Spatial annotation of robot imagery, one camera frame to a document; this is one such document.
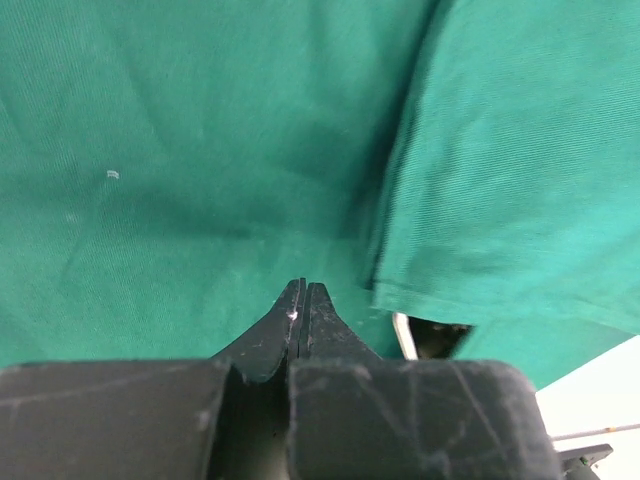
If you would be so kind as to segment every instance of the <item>green fabric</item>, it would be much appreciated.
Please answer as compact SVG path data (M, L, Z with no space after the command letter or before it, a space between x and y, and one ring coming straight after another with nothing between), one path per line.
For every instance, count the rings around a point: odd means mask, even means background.
M211 355L298 276L397 351L358 219L428 2L0 5L0 364Z
M640 333L608 5L0 0L0 365L210 355L298 276L380 353L389 310L468 322L539 386Z
M640 334L640 3L461 0L429 32L375 305L544 386Z

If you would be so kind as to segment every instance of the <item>white surface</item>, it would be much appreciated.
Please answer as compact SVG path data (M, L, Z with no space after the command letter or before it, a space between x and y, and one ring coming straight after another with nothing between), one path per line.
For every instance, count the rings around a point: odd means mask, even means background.
M640 424L640 337L609 350L537 394L551 437ZM640 479L640 430L554 442L558 451L608 443L601 480Z
M396 331L402 355L406 360L418 360L416 343L413 341L413 335L411 335L411 329L409 328L409 317L404 313L396 312L392 318L393 328Z

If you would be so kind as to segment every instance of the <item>green cloth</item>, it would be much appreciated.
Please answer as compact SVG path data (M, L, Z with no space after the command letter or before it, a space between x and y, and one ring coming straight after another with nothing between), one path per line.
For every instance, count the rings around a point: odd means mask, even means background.
M397 352L364 219L430 8L0 0L0 364L212 355L299 276Z
M639 20L0 0L0 365L211 355L306 276L558 378L640 333Z
M544 386L640 334L640 3L443 2L429 32L375 305Z

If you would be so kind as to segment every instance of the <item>black object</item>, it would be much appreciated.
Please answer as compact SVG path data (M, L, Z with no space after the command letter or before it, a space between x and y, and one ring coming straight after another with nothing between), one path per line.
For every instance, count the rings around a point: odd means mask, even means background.
M408 317L409 331L418 359L446 359L455 353L473 330L473 326L444 323Z
M2 479L269 480L287 470L304 480L562 477L519 372L383 361L325 287L304 280L211 359L0 371Z
M606 443L561 452L560 461L565 479L597 480L598 476L591 470L591 467L596 462L607 458L611 453L613 453L613 448Z

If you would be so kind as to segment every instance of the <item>scratched surface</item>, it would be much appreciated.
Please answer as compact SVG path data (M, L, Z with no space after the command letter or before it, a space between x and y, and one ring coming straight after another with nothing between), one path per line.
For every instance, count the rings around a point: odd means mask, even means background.
M203 478L227 371L202 361L0 370L0 478Z
M367 365L382 361L338 316L323 284L312 283L309 290L308 327L299 340L300 352L316 359L341 358Z
M289 395L294 479L561 478L533 387L500 363L297 364Z

